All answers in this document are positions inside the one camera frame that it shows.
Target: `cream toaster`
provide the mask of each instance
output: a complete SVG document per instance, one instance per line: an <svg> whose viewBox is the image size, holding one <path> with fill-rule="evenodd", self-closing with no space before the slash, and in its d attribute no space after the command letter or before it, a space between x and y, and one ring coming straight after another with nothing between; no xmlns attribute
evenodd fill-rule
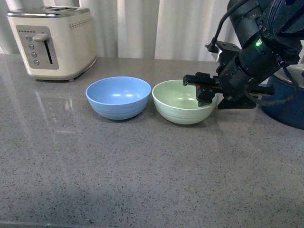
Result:
<svg viewBox="0 0 304 228"><path fill-rule="evenodd" d="M7 14L28 74L70 80L96 61L92 17L84 7L40 7Z"/></svg>

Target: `bowl rim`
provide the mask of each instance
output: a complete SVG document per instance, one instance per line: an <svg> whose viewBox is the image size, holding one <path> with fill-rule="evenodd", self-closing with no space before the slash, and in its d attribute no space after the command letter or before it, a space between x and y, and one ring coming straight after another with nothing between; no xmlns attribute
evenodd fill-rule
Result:
<svg viewBox="0 0 304 228"><path fill-rule="evenodd" d="M98 102L98 101L93 100L93 99L87 94L88 89L89 89L92 85L94 85L94 84L96 84L96 83L98 83L98 82L100 82L100 81L104 81L104 80L111 79L111 78L131 78L131 79L136 79L136 80L142 81L142 82L144 82L146 85L148 85L149 88L150 88L150 90L149 90L149 92L147 93L146 96L144 96L144 97L141 98L141 99L138 99L137 101L130 102L130 103L121 103L121 104L109 104L109 103ZM146 81L144 81L144 80L142 80L142 79L140 79L140 78L131 77L131 76L113 76L113 77L106 77L106 78L100 79L100 80L98 80L98 81L96 81L96 82L93 82L93 83L92 83L91 85L89 85L89 86L86 88L86 90L85 90L85 95L86 95L86 97L87 97L88 100L90 100L90 101L92 101L92 102L94 102L94 103L96 103L96 104L100 104L100 105L113 105L113 106L134 104L134 103L139 102L139 101L145 99L146 97L148 97L148 96L150 95L150 93L151 93L151 86L150 86L149 83L147 83Z"/></svg>
<svg viewBox="0 0 304 228"><path fill-rule="evenodd" d="M169 107L169 108L174 108L174 109L178 109L178 110L192 110L192 111L195 111L195 110L202 110L202 109L206 109L206 108L209 108L209 107L212 107L213 105L215 105L217 102L218 102L218 95L215 94L214 98L212 99L212 103L211 104L207 104L207 105L204 105L202 107L198 107L198 108L177 108L177 107L174 107L174 106L171 106L171 105L168 105L168 104L165 104L164 102L161 102L159 99L157 99L154 95L154 89L163 84L163 83L167 83L167 82L172 82L172 81L183 81L181 79L175 79L175 80L168 80L168 81L164 81L164 82L161 82L159 84L157 84L156 86L154 86L153 90L152 90L152 96L153 96L153 99L155 99L157 102L161 103L162 105L166 106L166 107Z"/></svg>

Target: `toaster slot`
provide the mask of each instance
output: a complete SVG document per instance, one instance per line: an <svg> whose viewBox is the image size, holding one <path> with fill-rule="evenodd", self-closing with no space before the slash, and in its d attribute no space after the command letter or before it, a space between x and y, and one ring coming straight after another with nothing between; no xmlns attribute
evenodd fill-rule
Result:
<svg viewBox="0 0 304 228"><path fill-rule="evenodd" d="M47 56L48 56L48 59L49 59L49 63L53 64L52 56L51 56L51 53L50 53L49 48L48 48L48 42L46 40L44 41L44 45L46 46Z"/></svg>

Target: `metal pot lid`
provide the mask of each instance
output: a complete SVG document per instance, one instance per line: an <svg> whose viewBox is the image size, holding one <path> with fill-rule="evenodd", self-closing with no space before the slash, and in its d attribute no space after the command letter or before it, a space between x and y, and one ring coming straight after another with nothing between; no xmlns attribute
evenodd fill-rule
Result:
<svg viewBox="0 0 304 228"><path fill-rule="evenodd" d="M287 67L287 69L291 73L292 77L299 83L300 88L304 88L304 64L291 65ZM283 69L279 69L277 72L275 72L274 76L292 85L289 78L286 77Z"/></svg>

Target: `blue pot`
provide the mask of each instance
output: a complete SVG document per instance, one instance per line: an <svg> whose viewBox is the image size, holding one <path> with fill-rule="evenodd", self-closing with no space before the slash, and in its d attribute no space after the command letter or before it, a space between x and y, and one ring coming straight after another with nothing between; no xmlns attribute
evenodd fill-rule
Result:
<svg viewBox="0 0 304 228"><path fill-rule="evenodd" d="M298 81L300 91L294 99L285 104L274 106L263 106L263 111L270 117L289 126L304 129L304 65L298 64L287 68L291 75ZM295 93L295 88L290 80L285 76L283 70L277 71L268 80L267 86L273 86L275 95L263 96L264 101L274 101L286 99Z"/></svg>

